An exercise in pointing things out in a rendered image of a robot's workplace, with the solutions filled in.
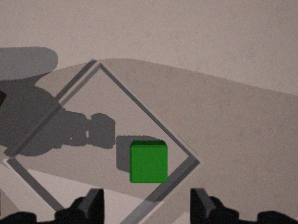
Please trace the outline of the green block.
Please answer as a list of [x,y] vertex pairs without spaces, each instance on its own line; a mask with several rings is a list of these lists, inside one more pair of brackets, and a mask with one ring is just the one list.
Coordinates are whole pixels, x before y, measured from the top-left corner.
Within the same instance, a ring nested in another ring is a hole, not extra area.
[[166,183],[168,146],[165,141],[133,141],[130,145],[130,182]]

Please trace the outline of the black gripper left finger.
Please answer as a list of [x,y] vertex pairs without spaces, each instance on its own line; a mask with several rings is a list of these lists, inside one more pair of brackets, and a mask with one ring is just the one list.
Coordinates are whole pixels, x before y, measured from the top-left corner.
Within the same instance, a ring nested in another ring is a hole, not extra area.
[[20,211],[0,219],[0,224],[104,224],[104,189],[91,188],[85,197],[75,199],[69,208],[55,212],[54,217],[52,221],[37,222],[35,213]]

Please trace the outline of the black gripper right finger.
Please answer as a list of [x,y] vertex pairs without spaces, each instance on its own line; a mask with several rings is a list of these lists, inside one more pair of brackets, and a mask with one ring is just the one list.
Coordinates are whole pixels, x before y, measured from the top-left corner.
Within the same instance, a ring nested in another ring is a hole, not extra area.
[[214,196],[209,197],[204,188],[191,188],[190,224],[298,224],[298,221],[277,211],[260,212],[257,221],[240,220],[238,211],[225,207]]

